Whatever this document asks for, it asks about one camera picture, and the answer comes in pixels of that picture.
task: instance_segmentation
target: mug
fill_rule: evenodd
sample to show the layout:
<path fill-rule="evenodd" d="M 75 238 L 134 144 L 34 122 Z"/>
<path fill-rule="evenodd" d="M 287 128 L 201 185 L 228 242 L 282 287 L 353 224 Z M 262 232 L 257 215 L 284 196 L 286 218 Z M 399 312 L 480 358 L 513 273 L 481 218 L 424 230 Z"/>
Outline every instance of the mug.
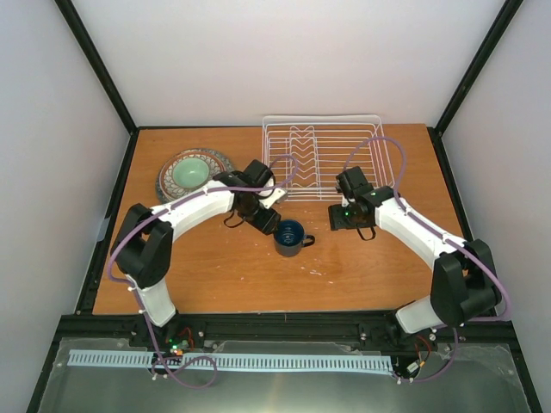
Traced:
<path fill-rule="evenodd" d="M 274 232 L 275 250 L 282 256 L 296 256 L 302 247 L 309 247 L 315 242 L 316 237 L 306 235 L 302 225 L 294 219 L 284 219 Z"/>

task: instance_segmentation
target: wooden tabletop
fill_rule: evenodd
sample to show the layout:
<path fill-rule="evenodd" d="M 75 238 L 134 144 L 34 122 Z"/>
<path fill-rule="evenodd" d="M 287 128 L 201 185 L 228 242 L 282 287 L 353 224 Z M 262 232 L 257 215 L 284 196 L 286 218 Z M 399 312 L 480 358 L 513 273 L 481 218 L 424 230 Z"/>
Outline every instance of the wooden tabletop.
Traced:
<path fill-rule="evenodd" d="M 461 231 L 425 125 L 386 125 L 387 136 L 406 149 L 400 192 L 447 231 Z M 261 159 L 260 127 L 143 130 L 139 134 L 115 225 L 118 232 L 135 203 L 159 204 L 154 182 L 163 164 L 185 149 L 208 147 L 226 154 L 238 169 Z M 399 153 L 389 145 L 395 174 Z M 279 256 L 271 236 L 249 225 L 228 229 L 217 216 L 174 244 L 167 284 L 180 312 L 356 311 L 394 308 L 430 292 L 431 271 L 398 239 L 377 232 L 362 241 L 355 231 L 330 231 L 329 202 L 283 202 L 283 219 L 296 219 L 316 244 L 292 258 Z M 115 275 L 121 276 L 118 269 Z M 125 286 L 103 274 L 95 314 L 138 310 Z"/>

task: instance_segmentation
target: plate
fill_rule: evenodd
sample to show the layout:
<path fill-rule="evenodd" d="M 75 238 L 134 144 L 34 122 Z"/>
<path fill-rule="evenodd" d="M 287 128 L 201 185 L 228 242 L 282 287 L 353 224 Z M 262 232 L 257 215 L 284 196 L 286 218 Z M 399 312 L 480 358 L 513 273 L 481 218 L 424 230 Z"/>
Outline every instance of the plate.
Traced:
<path fill-rule="evenodd" d="M 224 154 L 207 148 L 187 149 L 169 159 L 159 171 L 157 197 L 163 204 L 177 200 L 227 170 L 235 168 Z"/>

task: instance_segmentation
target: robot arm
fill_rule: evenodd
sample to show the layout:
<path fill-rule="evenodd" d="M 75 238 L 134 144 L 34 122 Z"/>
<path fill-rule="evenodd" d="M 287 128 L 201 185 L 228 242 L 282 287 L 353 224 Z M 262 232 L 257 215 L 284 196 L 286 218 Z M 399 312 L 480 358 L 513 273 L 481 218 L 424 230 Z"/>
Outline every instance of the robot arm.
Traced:
<path fill-rule="evenodd" d="M 281 219 L 279 213 L 272 208 L 274 203 L 281 201 L 286 195 L 281 188 L 260 193 L 230 189 L 209 192 L 209 189 L 264 188 L 273 186 L 273 183 L 274 178 L 268 167 L 253 161 L 244 172 L 224 172 L 215 176 L 212 181 L 195 191 L 204 192 L 205 195 L 187 201 L 185 207 L 172 209 L 178 202 L 175 200 L 151 209 L 141 204 L 130 208 L 115 239 L 113 250 L 140 221 L 154 213 L 169 210 L 144 229 L 144 233 L 149 235 L 146 240 L 142 234 L 137 234 L 116 258 L 121 272 L 136 286 L 135 292 L 153 324 L 163 327 L 176 314 L 165 276 L 170 266 L 172 244 L 184 232 L 215 215 L 230 211 L 237 212 L 239 217 L 264 234 L 272 233 Z"/>
<path fill-rule="evenodd" d="M 401 332 L 410 335 L 442 324 L 456 327 L 499 303 L 501 294 L 487 276 L 462 253 L 414 220 L 411 213 L 446 239 L 469 250 L 495 274 L 492 253 L 485 243 L 480 240 L 468 243 L 447 234 L 400 197 L 404 210 L 390 187 L 374 189 L 359 167 L 341 173 L 337 182 L 344 207 L 330 206 L 333 230 L 356 228 L 359 231 L 361 227 L 378 226 L 393 234 L 432 269 L 430 296 L 393 313 L 392 322 L 398 335 Z"/>

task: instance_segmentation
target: white wire dish rack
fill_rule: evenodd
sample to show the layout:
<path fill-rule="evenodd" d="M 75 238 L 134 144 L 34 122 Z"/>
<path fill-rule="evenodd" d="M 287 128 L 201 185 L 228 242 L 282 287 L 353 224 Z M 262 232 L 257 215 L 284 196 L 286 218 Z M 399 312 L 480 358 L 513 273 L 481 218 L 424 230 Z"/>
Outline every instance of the white wire dish rack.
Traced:
<path fill-rule="evenodd" d="M 374 114 L 341 116 L 272 115 L 263 119 L 263 162 L 291 154 L 299 171 L 286 186 L 288 200 L 340 200 L 335 185 L 352 150 L 363 140 L 384 136 L 381 118 Z M 387 142 L 370 142 L 352 158 L 349 167 L 360 166 L 374 187 L 394 185 Z M 293 171 L 291 160 L 272 168 L 278 182 Z"/>

